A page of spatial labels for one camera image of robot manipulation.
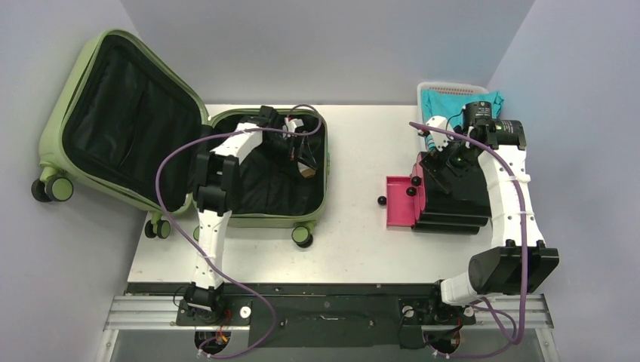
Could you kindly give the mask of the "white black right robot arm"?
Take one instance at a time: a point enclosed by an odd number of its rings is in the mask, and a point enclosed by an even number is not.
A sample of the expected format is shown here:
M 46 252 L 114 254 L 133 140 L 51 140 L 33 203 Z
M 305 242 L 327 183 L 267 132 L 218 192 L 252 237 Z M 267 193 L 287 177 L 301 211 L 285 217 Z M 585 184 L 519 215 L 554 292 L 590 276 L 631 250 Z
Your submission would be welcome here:
M 441 292 L 427 299 L 427 315 L 436 322 L 451 317 L 456 305 L 470 305 L 482 297 L 525 297 L 559 264 L 558 250 L 547 247 L 531 206 L 523 124 L 494 118 L 492 105 L 485 101 L 466 104 L 460 114 L 458 126 L 441 115 L 415 124 L 435 143 L 423 165 L 445 191 L 450 190 L 453 177 L 471 170 L 482 172 L 492 239 L 488 250 L 471 257 L 466 272 L 443 280 Z

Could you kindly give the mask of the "green hard-shell suitcase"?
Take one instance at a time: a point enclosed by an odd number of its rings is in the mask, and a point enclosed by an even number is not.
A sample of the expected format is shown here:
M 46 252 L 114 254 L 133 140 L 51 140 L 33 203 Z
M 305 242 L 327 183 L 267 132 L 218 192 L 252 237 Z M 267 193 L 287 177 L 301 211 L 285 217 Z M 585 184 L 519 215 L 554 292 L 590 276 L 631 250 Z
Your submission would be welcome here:
M 68 201 L 81 183 L 149 212 L 145 236 L 167 238 L 163 210 L 194 207 L 192 142 L 228 115 L 211 117 L 201 97 L 135 35 L 105 31 L 82 48 L 48 119 L 32 197 Z

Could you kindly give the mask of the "black and pink storage organizer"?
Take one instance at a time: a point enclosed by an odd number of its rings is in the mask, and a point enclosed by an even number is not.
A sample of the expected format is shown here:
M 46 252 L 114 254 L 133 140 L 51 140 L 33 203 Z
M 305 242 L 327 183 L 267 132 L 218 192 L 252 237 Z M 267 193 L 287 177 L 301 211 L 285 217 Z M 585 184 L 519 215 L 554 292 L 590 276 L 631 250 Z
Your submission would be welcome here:
M 419 152 L 407 176 L 388 176 L 386 193 L 377 198 L 386 210 L 388 228 L 409 228 L 413 232 L 475 235 L 491 218 L 485 178 L 480 170 L 461 178 L 448 173 L 450 186 L 442 188 L 427 165 L 433 158 Z

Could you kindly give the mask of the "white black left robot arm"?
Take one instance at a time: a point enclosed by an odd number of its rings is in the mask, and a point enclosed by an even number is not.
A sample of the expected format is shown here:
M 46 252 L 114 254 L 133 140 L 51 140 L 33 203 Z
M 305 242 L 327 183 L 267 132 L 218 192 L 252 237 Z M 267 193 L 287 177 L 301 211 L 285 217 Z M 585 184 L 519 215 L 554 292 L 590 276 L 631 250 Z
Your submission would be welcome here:
M 184 300 L 216 324 L 226 310 L 221 268 L 229 224 L 289 228 L 298 247 L 312 243 L 327 194 L 326 123 L 305 105 L 237 109 L 204 126 L 192 148 L 198 227 L 188 241 L 197 257 Z

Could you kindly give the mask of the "teal garment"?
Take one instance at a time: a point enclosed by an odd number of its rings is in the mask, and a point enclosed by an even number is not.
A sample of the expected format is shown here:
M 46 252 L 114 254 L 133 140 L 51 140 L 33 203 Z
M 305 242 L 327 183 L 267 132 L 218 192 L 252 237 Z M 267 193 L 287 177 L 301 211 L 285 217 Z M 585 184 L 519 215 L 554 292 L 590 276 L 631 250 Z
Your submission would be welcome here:
M 443 116 L 451 127 L 462 125 L 461 109 L 467 103 L 485 101 L 491 104 L 492 117 L 497 118 L 502 110 L 503 95 L 499 91 L 475 94 L 446 94 L 434 89 L 422 89 L 418 92 L 422 111 L 422 122 L 433 116 Z

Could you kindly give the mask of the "white perforated plastic basket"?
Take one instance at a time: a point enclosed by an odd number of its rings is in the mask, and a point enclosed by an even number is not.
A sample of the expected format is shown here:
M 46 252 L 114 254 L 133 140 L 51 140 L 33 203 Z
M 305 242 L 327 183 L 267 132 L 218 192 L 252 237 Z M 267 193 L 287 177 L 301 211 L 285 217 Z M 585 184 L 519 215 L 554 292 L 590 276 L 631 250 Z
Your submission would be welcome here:
M 434 89 L 446 94 L 490 93 L 488 90 L 486 90 L 483 87 L 471 85 L 471 84 L 450 83 L 450 82 L 443 82 L 443 81 L 421 82 L 417 86 L 418 122 L 421 124 L 424 124 L 424 123 L 422 122 L 422 111 L 420 110 L 418 92 L 421 91 L 422 89 Z

